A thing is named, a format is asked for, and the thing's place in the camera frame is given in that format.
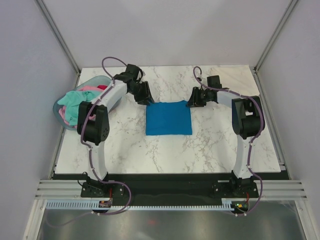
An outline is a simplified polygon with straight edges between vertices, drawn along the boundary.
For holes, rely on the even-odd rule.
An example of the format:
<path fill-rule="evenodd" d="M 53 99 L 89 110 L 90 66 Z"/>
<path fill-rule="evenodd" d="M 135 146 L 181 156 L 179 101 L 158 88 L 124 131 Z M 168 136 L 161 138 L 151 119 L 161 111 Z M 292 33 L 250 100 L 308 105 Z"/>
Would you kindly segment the blue t-shirt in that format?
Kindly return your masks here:
<path fill-rule="evenodd" d="M 191 110 L 185 100 L 156 102 L 146 107 L 147 136 L 192 135 Z"/>

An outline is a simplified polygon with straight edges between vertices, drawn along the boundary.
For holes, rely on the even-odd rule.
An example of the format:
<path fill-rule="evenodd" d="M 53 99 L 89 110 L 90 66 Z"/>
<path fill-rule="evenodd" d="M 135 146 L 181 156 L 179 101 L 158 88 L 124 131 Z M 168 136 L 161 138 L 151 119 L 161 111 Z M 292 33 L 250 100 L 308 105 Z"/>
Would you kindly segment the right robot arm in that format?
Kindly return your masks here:
<path fill-rule="evenodd" d="M 237 179 L 253 176 L 251 168 L 254 141 L 265 128 L 261 100 L 259 96 L 246 96 L 224 88 L 218 75 L 207 77 L 207 85 L 196 78 L 200 87 L 193 87 L 187 101 L 190 108 L 199 108 L 208 102 L 215 102 L 231 109 L 231 124 L 237 137 L 237 152 L 233 174 Z"/>

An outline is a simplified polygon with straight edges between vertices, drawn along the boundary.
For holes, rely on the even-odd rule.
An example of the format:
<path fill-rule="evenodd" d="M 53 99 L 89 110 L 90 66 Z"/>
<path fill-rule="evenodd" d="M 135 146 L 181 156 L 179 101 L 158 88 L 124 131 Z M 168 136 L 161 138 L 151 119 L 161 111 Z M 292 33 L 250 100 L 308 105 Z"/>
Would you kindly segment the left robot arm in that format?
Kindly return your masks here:
<path fill-rule="evenodd" d="M 77 133 L 80 142 L 88 149 L 89 168 L 97 179 L 92 191 L 99 197 L 106 196 L 110 191 L 105 163 L 105 140 L 110 133 L 109 112 L 128 93 L 139 105 L 149 106 L 155 102 L 148 82 L 141 81 L 143 75 L 140 67 L 127 64 L 125 71 L 114 75 L 102 93 L 92 101 L 83 101 L 79 105 Z"/>

